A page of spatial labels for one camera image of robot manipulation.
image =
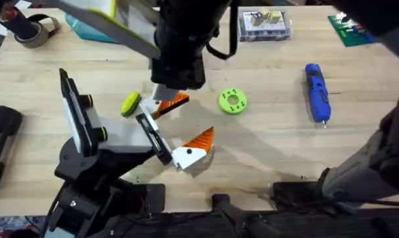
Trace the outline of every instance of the orange triangular object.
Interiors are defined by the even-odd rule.
[[[187,142],[183,147],[200,148],[208,151],[211,148],[212,141],[214,139],[214,126],[204,131],[201,135],[193,138]]]
[[[162,101],[158,107],[158,110],[152,114],[154,120],[158,119],[165,113],[177,108],[178,106],[189,101],[189,96],[184,93],[177,93],[174,100],[172,101]]]

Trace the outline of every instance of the circuit board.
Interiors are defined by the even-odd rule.
[[[334,16],[329,16],[329,21],[334,27],[335,31],[339,35],[343,44],[346,47],[348,46],[359,46],[363,44],[371,44],[374,43],[374,38],[372,36],[366,37],[364,34],[359,32],[352,31],[353,26],[357,26],[358,24],[353,20],[348,20],[347,22],[342,22],[342,19],[346,15],[344,13],[340,13]]]

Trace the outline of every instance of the tape roll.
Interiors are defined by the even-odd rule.
[[[48,31],[39,21],[50,18],[54,23],[54,29]],[[38,30],[38,34],[29,39],[21,39],[14,34],[14,39],[21,43],[26,48],[37,48],[45,44],[50,37],[52,37],[60,27],[60,23],[54,17],[49,17],[45,14],[35,14],[27,18],[32,25]]]

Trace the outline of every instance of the teal object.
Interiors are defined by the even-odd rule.
[[[100,42],[118,43],[116,40],[108,37],[107,35],[99,32],[93,27],[81,22],[73,16],[66,14],[65,19],[67,24],[74,30],[74,32],[84,40],[95,40]]]

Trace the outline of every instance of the black cable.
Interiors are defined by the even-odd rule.
[[[128,221],[131,221],[134,225],[140,225],[140,226],[144,226],[144,227],[163,227],[163,226],[164,227],[170,227],[170,226],[180,225],[182,223],[186,223],[186,222],[194,220],[194,219],[204,218],[204,217],[209,216],[211,214],[212,214],[212,212],[206,212],[206,213],[203,213],[203,214],[199,214],[199,215],[196,215],[196,216],[191,216],[191,217],[188,217],[188,218],[185,218],[185,219],[181,219],[180,221],[175,221],[173,223],[167,223],[167,224],[162,224],[162,223],[160,223],[160,224],[148,224],[148,223],[135,221],[135,220],[133,220],[131,218],[128,218],[128,217],[123,217],[123,218],[127,219]]]
[[[48,228],[49,218],[50,218],[50,216],[52,215],[52,212],[54,211],[54,209],[55,209],[55,207],[56,207],[56,204],[58,203],[58,198],[60,197],[60,195],[61,195],[61,193],[62,193],[62,190],[67,186],[67,184],[68,184],[67,181],[65,181],[65,182],[61,185],[61,188],[60,188],[60,190],[58,191],[58,193],[56,194],[56,196],[55,196],[55,198],[54,198],[54,201],[52,201],[52,204],[51,204],[51,206],[49,207],[48,213],[46,214],[45,221],[44,221],[44,223],[43,223],[42,229],[40,230],[40,235],[39,235],[40,238],[44,238],[44,237],[45,237],[46,229]]]
[[[225,54],[219,52],[215,48],[210,45],[210,42],[206,43],[206,50],[210,52],[213,56],[226,60],[236,54],[238,50],[238,17],[239,17],[239,1],[240,0],[232,0],[232,4],[230,5],[230,51],[229,54]]]
[[[28,218],[28,216],[24,216],[24,218],[26,218],[26,220],[29,222],[29,224],[31,224],[32,226],[34,226],[34,228],[36,228],[36,230],[37,230],[38,232],[40,232],[40,228],[39,228],[37,225],[35,225],[34,222]]]
[[[371,200],[371,199],[361,199],[361,198],[339,198],[333,199],[334,202],[357,202],[364,204],[376,204],[384,206],[399,206],[399,202],[396,201],[383,201],[383,200]]]

